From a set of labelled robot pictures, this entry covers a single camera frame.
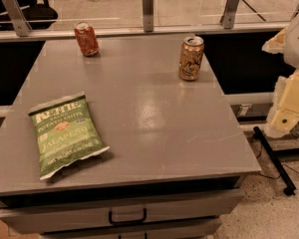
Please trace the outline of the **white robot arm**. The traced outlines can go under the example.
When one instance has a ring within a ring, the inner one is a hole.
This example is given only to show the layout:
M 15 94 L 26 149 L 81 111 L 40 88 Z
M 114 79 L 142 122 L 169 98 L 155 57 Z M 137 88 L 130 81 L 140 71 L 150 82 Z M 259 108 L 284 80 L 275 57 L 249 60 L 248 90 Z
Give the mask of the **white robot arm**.
M 287 27 L 266 41 L 262 50 L 282 54 L 284 62 L 295 69 L 288 78 L 278 77 L 273 105 L 264 127 L 266 135 L 279 138 L 288 134 L 299 122 L 299 13 Z

